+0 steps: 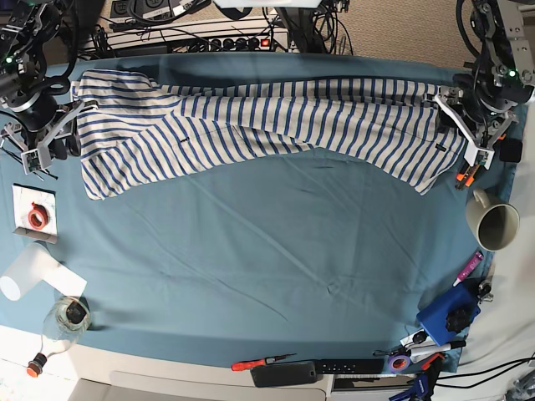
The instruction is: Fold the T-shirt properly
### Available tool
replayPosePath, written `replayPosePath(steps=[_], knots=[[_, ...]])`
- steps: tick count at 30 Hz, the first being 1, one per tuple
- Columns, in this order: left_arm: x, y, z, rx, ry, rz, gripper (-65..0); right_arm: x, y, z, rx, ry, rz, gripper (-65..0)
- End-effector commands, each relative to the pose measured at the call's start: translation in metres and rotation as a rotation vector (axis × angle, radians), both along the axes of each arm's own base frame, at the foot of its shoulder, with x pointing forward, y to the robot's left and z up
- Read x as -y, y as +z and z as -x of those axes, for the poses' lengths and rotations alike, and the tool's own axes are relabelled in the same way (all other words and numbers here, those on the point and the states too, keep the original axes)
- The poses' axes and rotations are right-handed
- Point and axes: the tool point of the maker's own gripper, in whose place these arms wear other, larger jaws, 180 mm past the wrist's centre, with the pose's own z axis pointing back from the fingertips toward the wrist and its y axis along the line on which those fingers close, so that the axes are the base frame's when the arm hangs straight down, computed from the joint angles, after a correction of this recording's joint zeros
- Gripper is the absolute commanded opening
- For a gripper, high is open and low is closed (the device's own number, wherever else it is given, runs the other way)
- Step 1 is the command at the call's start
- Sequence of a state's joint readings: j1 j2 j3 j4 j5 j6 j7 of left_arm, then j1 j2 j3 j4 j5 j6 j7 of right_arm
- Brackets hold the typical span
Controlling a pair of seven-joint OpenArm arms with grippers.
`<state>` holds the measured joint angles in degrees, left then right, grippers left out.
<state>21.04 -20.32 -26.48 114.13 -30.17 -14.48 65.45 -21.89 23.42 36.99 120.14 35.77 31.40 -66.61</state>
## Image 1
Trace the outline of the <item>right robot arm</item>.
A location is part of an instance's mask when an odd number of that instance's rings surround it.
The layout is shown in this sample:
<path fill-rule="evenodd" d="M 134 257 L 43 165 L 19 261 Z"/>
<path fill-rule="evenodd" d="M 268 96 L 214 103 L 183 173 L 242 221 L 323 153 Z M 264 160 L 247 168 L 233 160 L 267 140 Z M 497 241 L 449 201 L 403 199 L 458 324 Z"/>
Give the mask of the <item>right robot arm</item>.
<path fill-rule="evenodd" d="M 43 46 L 57 36 L 66 18 L 72 24 L 69 63 L 62 74 L 49 77 Z M 1 114 L 13 119 L 1 128 L 1 139 L 18 148 L 18 155 L 8 154 L 26 174 L 46 170 L 55 159 L 81 155 L 77 118 L 96 110 L 98 103 L 56 101 L 71 89 L 78 44 L 73 1 L 18 1 L 1 27 Z"/>

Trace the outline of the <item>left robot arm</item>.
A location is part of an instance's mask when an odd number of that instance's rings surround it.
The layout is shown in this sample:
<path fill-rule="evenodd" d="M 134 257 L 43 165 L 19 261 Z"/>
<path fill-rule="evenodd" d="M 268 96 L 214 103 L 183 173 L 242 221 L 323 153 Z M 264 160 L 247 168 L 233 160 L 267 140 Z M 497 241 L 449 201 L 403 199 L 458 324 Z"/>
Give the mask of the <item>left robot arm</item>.
<path fill-rule="evenodd" d="M 465 97 L 464 114 L 474 124 L 487 127 L 493 116 L 534 100 L 534 62 L 526 39 L 519 3 L 473 1 L 470 24 L 480 40 L 471 43 L 463 23 L 463 1 L 456 2 L 456 24 L 474 61 L 468 74 L 456 74 L 453 82 Z"/>

